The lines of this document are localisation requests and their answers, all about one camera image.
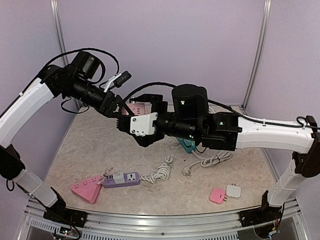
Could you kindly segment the pink cube socket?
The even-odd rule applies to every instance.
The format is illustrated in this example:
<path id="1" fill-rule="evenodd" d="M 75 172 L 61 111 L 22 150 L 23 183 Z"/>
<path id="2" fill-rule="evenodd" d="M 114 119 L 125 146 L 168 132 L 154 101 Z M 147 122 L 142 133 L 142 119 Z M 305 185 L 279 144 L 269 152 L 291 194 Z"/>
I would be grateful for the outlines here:
<path id="1" fill-rule="evenodd" d="M 146 104 L 144 102 L 128 103 L 127 106 L 135 116 L 147 114 Z"/>

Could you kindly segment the teal power strip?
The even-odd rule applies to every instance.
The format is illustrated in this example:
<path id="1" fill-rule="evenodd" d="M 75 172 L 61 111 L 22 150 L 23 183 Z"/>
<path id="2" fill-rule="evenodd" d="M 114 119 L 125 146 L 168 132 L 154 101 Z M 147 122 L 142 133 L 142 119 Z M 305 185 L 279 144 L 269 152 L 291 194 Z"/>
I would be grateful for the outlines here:
<path id="1" fill-rule="evenodd" d="M 182 146 L 182 148 L 184 149 L 184 151 L 187 154 L 191 154 L 192 152 L 194 152 L 196 150 L 196 146 L 195 146 L 195 142 L 194 141 L 188 140 L 188 139 L 179 138 L 179 137 L 177 137 L 176 140 Z"/>

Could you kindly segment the small white charger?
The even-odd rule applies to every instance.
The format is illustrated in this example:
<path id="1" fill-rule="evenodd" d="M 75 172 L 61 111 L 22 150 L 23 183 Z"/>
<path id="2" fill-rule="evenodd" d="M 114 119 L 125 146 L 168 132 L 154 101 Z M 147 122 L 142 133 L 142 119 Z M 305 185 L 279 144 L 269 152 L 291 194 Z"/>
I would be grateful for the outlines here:
<path id="1" fill-rule="evenodd" d="M 124 173 L 123 172 L 115 172 L 112 175 L 112 178 L 114 180 L 114 183 L 117 184 L 117 185 L 125 183 L 125 177 L 124 177 Z"/>

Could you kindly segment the purple power strip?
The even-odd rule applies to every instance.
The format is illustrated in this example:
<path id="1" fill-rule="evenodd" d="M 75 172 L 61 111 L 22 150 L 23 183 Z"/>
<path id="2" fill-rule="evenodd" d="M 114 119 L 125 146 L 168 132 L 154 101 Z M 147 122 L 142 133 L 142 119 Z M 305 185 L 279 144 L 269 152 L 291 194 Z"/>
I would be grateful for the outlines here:
<path id="1" fill-rule="evenodd" d="M 105 189 L 138 186 L 140 184 L 140 176 L 138 172 L 116 172 L 108 175 L 102 186 Z"/>

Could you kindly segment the white square charger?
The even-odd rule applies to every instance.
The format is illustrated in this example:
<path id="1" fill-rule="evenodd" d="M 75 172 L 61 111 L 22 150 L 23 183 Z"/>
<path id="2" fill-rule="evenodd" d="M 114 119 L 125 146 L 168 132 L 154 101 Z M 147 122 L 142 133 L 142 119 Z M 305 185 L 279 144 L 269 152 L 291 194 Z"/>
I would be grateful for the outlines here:
<path id="1" fill-rule="evenodd" d="M 242 188 L 240 186 L 237 186 L 233 183 L 226 186 L 225 195 L 228 198 L 239 199 L 241 197 L 241 194 Z"/>

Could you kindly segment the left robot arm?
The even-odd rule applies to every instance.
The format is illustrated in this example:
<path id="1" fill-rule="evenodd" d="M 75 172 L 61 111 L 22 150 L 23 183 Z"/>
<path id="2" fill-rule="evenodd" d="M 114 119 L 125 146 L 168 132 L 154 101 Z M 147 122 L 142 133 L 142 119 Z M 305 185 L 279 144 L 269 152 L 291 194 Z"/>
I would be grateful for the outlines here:
<path id="1" fill-rule="evenodd" d="M 116 112 L 121 98 L 112 89 L 121 87 L 131 78 L 131 74 L 128 71 L 117 71 L 105 82 L 105 87 L 97 87 L 97 82 L 92 81 L 92 78 L 99 67 L 104 75 L 106 67 L 91 51 L 91 48 L 75 50 L 75 58 L 64 67 L 49 61 L 0 115 L 0 175 L 37 199 L 61 223 L 70 218 L 65 201 L 26 168 L 12 141 L 44 105 L 58 96 L 79 100 L 108 118 L 121 115 Z"/>

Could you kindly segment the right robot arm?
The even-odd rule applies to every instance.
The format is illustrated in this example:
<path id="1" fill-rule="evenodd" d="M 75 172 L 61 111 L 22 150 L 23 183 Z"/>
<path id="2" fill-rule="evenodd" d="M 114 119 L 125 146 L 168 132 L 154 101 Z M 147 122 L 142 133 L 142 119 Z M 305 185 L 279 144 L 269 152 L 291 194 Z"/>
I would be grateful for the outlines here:
<path id="1" fill-rule="evenodd" d="M 299 116 L 295 121 L 270 121 L 243 115 L 230 106 L 210 113 L 207 90 L 202 86 L 182 84 L 171 91 L 173 111 L 164 101 L 141 95 L 151 103 L 151 113 L 131 116 L 128 132 L 142 147 L 164 136 L 194 141 L 212 150 L 234 151 L 261 148 L 292 151 L 292 159 L 275 186 L 266 192 L 256 218 L 266 222 L 307 178 L 320 172 L 320 128 L 316 120 Z"/>

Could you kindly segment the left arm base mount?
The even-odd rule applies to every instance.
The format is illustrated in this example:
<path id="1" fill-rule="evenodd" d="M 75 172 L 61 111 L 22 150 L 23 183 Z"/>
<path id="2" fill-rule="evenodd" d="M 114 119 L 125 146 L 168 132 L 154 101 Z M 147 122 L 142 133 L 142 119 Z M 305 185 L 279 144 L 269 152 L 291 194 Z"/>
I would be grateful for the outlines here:
<path id="1" fill-rule="evenodd" d="M 58 215 L 46 210 L 43 218 L 56 223 L 70 225 L 72 227 L 83 228 L 87 221 L 88 213 L 81 210 L 65 208 L 63 213 Z"/>

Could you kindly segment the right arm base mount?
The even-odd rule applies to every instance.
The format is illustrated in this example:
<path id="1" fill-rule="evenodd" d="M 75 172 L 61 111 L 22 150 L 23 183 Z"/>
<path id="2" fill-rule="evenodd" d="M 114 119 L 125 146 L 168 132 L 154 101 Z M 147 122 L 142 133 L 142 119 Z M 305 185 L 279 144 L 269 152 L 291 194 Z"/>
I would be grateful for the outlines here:
<path id="1" fill-rule="evenodd" d="M 280 219 L 282 207 L 260 206 L 238 213 L 241 227 L 249 227 Z"/>

